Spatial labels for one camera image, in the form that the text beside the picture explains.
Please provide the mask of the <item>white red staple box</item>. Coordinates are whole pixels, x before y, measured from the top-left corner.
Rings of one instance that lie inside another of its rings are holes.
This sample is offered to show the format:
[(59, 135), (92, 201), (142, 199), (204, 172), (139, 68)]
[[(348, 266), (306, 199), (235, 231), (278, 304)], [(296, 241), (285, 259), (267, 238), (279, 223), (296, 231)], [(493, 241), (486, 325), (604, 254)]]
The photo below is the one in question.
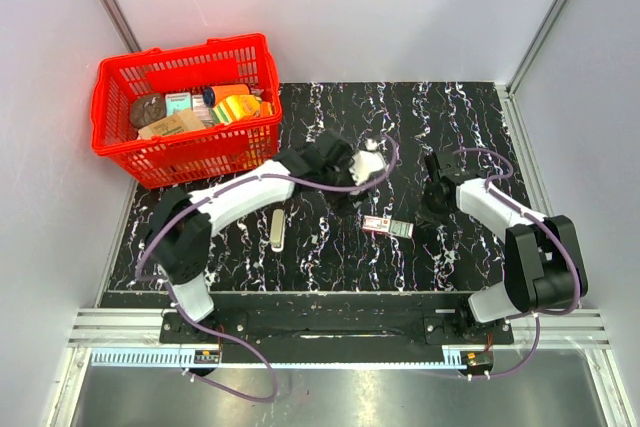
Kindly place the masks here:
[(393, 220), (391, 218), (365, 215), (362, 220), (362, 230), (400, 238), (411, 238), (414, 225), (409, 222)]

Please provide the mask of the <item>beige stapler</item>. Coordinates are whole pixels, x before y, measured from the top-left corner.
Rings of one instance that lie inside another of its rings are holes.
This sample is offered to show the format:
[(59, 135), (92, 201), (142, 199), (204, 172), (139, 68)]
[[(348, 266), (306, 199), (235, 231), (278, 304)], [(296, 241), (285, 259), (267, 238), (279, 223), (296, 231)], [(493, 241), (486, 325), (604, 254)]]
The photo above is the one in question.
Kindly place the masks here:
[(273, 252), (281, 252), (284, 248), (285, 237), (285, 212), (283, 209), (275, 209), (272, 214), (270, 226), (270, 246)]

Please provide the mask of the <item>red plastic shopping basket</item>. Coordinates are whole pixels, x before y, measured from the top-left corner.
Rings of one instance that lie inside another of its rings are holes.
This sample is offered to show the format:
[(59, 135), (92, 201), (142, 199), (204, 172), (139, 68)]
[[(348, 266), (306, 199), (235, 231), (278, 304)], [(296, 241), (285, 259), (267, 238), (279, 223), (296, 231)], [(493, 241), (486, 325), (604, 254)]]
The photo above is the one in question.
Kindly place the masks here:
[[(272, 115), (149, 140), (130, 123), (133, 103), (146, 94), (199, 93), (229, 84), (260, 90)], [(279, 87), (276, 63), (261, 33), (110, 57), (99, 65), (91, 99), (91, 147), (146, 189), (252, 170), (279, 151)]]

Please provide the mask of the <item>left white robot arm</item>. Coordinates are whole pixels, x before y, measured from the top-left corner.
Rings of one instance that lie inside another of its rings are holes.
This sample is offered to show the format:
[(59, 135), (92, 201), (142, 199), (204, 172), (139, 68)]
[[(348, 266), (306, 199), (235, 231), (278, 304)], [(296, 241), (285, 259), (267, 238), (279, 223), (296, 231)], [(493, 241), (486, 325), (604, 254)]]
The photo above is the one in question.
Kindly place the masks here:
[(204, 280), (213, 236), (256, 210), (318, 185), (327, 187), (323, 195), (335, 213), (349, 215), (367, 198), (360, 187), (386, 167), (381, 153), (356, 150), (339, 136), (323, 132), (314, 141), (282, 150), (253, 171), (215, 187), (191, 193), (179, 187), (166, 191), (152, 211), (146, 243), (158, 238), (180, 212), (197, 207), (160, 237), (150, 254), (186, 313), (182, 331), (201, 343), (211, 339), (217, 328), (214, 301)]

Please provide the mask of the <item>brown cardboard box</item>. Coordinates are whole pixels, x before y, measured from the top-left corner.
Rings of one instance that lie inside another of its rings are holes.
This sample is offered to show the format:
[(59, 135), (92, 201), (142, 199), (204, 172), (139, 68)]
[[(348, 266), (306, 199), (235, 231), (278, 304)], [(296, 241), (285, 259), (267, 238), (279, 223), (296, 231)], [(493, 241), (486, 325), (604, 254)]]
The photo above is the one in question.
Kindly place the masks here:
[(203, 130), (205, 125), (192, 110), (180, 110), (139, 130), (139, 138), (149, 140), (155, 136), (170, 136)]

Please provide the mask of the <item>pink white small packet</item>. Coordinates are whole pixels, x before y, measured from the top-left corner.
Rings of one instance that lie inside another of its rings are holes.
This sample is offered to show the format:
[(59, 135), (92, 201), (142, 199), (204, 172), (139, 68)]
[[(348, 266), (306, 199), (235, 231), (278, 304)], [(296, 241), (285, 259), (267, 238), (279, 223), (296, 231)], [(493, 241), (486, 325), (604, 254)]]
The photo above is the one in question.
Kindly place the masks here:
[(191, 97), (191, 101), (192, 101), (192, 110), (196, 115), (196, 117), (203, 124), (211, 124), (212, 123), (211, 107), (204, 102), (203, 96), (201, 94), (195, 94)]

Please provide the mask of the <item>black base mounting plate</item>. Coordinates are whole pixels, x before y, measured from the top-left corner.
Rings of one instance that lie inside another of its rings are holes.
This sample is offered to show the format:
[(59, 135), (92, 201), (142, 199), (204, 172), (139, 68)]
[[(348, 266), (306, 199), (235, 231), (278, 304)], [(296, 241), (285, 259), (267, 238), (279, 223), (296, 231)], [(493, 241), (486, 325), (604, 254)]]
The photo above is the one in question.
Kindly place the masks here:
[(459, 293), (214, 295), (203, 325), (238, 336), (273, 364), (427, 363), (446, 346), (514, 343), (502, 320), (477, 324)]

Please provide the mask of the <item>yellow green juice carton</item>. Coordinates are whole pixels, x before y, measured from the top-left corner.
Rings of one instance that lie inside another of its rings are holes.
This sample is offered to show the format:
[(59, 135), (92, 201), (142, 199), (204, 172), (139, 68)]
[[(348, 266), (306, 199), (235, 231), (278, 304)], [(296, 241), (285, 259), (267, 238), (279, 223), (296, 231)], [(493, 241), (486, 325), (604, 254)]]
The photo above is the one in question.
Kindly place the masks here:
[(262, 100), (251, 94), (235, 94), (218, 102), (211, 109), (211, 118), (216, 124), (229, 125), (258, 117)]

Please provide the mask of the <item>brown round bread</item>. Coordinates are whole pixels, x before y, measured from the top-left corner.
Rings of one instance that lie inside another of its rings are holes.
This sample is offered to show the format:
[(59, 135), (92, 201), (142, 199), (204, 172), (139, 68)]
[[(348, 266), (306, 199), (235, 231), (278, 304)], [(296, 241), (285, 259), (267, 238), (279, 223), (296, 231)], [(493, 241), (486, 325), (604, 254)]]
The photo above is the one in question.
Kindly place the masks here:
[(134, 101), (129, 113), (130, 124), (142, 129), (167, 115), (165, 97), (162, 94), (149, 94)]

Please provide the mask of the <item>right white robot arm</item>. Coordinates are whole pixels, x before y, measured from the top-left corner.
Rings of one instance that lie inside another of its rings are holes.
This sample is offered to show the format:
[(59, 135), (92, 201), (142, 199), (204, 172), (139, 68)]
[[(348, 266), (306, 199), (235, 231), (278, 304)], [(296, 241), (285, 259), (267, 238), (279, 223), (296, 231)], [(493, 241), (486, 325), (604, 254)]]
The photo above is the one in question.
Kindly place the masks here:
[(456, 334), (476, 343), (503, 320), (531, 313), (567, 315), (588, 292), (588, 279), (574, 223), (549, 217), (500, 191), (495, 176), (463, 169), (454, 153), (425, 158), (428, 172), (416, 225), (434, 230), (464, 213), (503, 243), (503, 279), (470, 295), (456, 312)]

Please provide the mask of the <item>teal white small box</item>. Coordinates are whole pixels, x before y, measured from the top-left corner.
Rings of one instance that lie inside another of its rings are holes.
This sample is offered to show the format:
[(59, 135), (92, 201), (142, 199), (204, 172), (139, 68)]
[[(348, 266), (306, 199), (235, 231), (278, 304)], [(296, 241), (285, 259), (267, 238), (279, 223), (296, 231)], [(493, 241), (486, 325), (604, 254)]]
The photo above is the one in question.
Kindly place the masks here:
[(192, 109), (192, 95), (190, 92), (177, 92), (165, 95), (166, 113), (168, 116)]

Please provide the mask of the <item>orange cylindrical bottle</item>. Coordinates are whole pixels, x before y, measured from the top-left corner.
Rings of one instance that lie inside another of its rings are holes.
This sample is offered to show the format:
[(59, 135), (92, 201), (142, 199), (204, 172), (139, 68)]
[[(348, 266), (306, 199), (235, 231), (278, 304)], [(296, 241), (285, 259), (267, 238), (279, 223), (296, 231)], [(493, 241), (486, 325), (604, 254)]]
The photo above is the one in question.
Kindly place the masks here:
[(249, 94), (250, 89), (245, 84), (213, 85), (203, 89), (202, 98), (205, 105), (213, 107), (227, 97)]

